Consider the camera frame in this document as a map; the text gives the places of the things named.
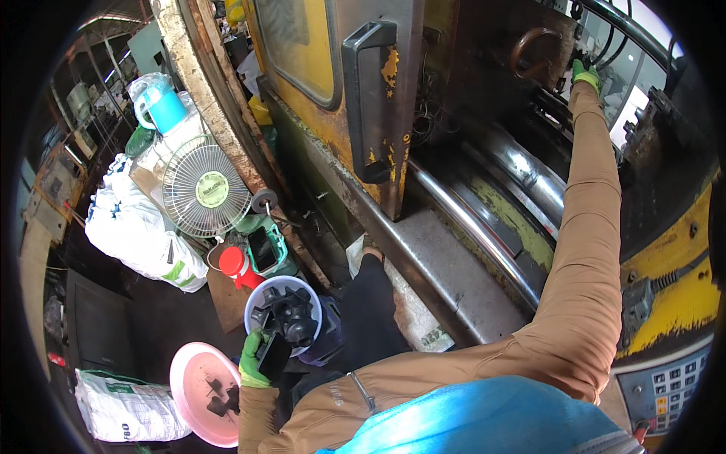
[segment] electric fan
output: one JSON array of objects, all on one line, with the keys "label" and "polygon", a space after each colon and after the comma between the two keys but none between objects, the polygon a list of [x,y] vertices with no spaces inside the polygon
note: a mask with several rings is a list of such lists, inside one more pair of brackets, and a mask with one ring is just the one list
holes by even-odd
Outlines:
[{"label": "electric fan", "polygon": [[164,209],[188,235],[222,235],[247,214],[251,200],[250,191],[212,136],[184,143],[164,170]]}]

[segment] yellow bag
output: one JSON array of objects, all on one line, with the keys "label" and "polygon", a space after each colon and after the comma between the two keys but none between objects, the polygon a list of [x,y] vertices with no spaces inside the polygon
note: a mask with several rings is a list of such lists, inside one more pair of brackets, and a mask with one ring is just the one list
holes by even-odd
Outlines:
[{"label": "yellow bag", "polygon": [[227,11],[227,23],[230,27],[234,27],[245,19],[242,0],[224,0],[224,10]]},{"label": "yellow bag", "polygon": [[255,120],[259,126],[268,126],[272,124],[272,118],[270,118],[270,112],[267,110],[267,106],[260,100],[257,95],[252,96],[250,102],[250,109],[252,109],[252,115],[255,116]]}]

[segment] black door handle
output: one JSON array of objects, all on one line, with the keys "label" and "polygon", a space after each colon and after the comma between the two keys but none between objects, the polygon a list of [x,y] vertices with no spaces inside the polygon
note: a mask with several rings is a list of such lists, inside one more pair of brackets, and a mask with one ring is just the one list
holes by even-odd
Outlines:
[{"label": "black door handle", "polygon": [[351,138],[353,170],[363,183],[380,184],[391,173],[385,161],[367,162],[363,151],[363,112],[358,53],[363,49],[396,44],[396,24],[387,20],[365,23],[343,41],[340,52],[343,60],[343,86],[346,90],[348,132]]}]

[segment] shirt zipper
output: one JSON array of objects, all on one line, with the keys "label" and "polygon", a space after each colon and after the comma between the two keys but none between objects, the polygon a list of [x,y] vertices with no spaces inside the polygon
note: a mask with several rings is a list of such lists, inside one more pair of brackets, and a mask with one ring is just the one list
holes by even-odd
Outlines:
[{"label": "shirt zipper", "polygon": [[353,383],[356,384],[358,391],[360,391],[361,395],[363,396],[363,399],[365,400],[366,404],[368,405],[368,411],[370,411],[370,415],[373,416],[376,413],[379,413],[375,407],[375,397],[368,395],[365,388],[363,387],[360,380],[358,379],[358,376],[356,376],[356,373],[348,372],[347,375],[349,375],[353,379]]}]

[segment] tan long-sleeve shirt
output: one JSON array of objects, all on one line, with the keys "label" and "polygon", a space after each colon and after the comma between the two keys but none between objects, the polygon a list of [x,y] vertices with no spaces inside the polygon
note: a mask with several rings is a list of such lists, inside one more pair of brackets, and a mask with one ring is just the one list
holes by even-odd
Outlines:
[{"label": "tan long-sleeve shirt", "polygon": [[620,334],[620,184],[595,90],[572,89],[575,131],[552,271],[527,326],[502,341],[448,353],[403,353],[309,392],[276,433],[277,389],[240,389],[240,454],[314,453],[348,442],[375,410],[450,384],[523,376],[597,403]]}]

